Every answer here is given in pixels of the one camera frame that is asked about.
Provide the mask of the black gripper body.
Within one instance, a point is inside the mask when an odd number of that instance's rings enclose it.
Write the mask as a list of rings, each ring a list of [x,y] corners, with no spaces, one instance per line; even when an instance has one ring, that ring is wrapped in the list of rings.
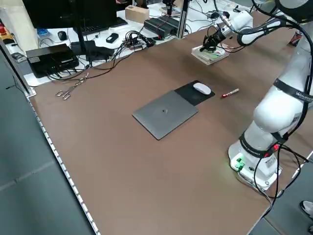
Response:
[[[215,32],[213,34],[209,34],[209,31],[214,29]],[[219,44],[225,40],[225,36],[222,32],[222,29],[218,25],[212,25],[207,29],[207,42],[209,44]]]

